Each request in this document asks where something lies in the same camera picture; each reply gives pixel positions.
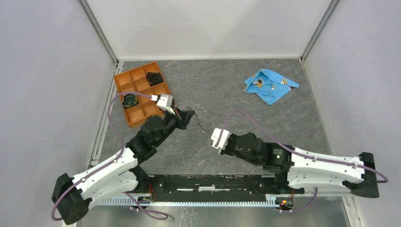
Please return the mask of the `metal key holder plate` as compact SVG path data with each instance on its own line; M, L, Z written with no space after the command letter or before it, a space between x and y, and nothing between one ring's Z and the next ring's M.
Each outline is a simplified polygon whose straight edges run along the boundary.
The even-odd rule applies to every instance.
M191 111L193 111L192 118L194 119L195 123L200 127L201 132L202 132L202 133L205 133L205 132L206 132L205 125L203 124L203 122L202 122L200 116L196 113L196 111L194 110L194 108L188 106L188 109L191 110Z

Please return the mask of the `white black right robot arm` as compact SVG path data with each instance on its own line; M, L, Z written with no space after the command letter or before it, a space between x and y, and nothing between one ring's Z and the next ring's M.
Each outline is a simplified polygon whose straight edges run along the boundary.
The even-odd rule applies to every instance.
M354 157L339 157L303 150L291 145L264 142L253 133L235 135L217 129L211 146L221 155L235 156L273 173L273 187L279 193L291 189L318 187L343 191L363 198L379 198L378 180L369 171L374 156L363 152Z

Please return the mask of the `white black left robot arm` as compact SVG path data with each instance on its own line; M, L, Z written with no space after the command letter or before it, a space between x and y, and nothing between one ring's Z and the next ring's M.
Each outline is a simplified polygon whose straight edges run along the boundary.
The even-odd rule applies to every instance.
M157 147L174 130L186 130L195 114L194 110L174 108L164 117L152 115L116 154L79 174L60 175L52 194L52 219L71 225L109 197L132 190L144 192L148 188L148 179L138 174L140 164L156 154Z

